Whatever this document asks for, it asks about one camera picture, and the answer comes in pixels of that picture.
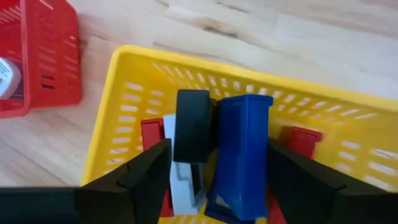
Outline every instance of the red block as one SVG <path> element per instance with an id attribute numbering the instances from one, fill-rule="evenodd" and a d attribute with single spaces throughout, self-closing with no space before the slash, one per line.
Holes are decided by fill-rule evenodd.
<path id="1" fill-rule="evenodd" d="M 282 136 L 282 139 L 286 139 L 285 143 L 289 149 L 299 152 L 309 159 L 313 159 L 315 145 L 317 142 L 322 141 L 323 138 L 322 133 L 299 127 L 292 127 L 285 134 L 287 136 Z M 278 200 L 272 193 L 270 194 L 268 222 L 269 224 L 286 224 L 286 220 L 280 210 Z"/>
<path id="2" fill-rule="evenodd" d="M 323 134 L 317 131 L 312 131 L 304 128 L 292 127 L 287 139 L 287 146 L 313 159 L 313 152 L 317 142 L 322 141 Z"/>
<path id="3" fill-rule="evenodd" d="M 142 146 L 148 150 L 153 145 L 164 139 L 163 118 L 147 119 L 141 121 Z M 164 196 L 162 211 L 160 217 L 173 217 L 173 205 L 170 188 L 167 189 Z"/>

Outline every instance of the yellow basket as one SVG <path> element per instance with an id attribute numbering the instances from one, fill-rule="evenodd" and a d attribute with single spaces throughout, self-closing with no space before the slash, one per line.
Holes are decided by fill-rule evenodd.
<path id="1" fill-rule="evenodd" d="M 283 126 L 320 131 L 317 161 L 398 191 L 398 102 L 135 46 L 122 46 L 112 57 L 82 184 L 140 154 L 140 120 L 175 113 L 179 89 L 206 89 L 218 100 L 273 96 L 271 137 Z M 183 215 L 160 223 L 219 222 Z"/>

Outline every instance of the red basket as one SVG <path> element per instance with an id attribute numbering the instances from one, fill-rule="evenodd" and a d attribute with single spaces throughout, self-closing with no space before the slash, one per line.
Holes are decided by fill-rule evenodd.
<path id="1" fill-rule="evenodd" d="M 1 0 L 0 57 L 20 65 L 24 91 L 0 100 L 0 118 L 81 100 L 77 14 L 66 0 Z"/>

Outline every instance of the blue plastic object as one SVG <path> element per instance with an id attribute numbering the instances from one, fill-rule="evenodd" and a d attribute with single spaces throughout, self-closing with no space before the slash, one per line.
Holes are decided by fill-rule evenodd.
<path id="1" fill-rule="evenodd" d="M 273 98 L 243 95 L 220 101 L 216 190 L 240 220 L 267 217 L 266 152 Z"/>
<path id="2" fill-rule="evenodd" d="M 175 114 L 163 117 L 165 138 L 175 142 Z M 203 164 L 187 164 L 172 161 L 170 189 L 175 215 L 196 215 L 205 204 L 206 192 L 203 184 Z"/>
<path id="3" fill-rule="evenodd" d="M 208 194 L 207 205 L 205 209 L 205 215 L 214 218 L 215 220 L 225 222 L 228 224 L 254 224 L 255 221 L 241 221 L 233 214 L 233 212 L 229 209 L 228 205 L 224 204 L 223 201 L 220 201 L 220 196 L 218 196 L 217 191 L 215 189 L 215 185 L 211 186 L 211 189 Z"/>

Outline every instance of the wooden floor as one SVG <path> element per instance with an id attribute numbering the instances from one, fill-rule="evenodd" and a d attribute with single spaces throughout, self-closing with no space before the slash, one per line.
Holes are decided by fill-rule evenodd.
<path id="1" fill-rule="evenodd" d="M 121 44 L 398 100 L 395 0 L 68 1 L 80 17 L 83 100 L 0 121 L 2 186 L 80 183 L 109 59 Z"/>

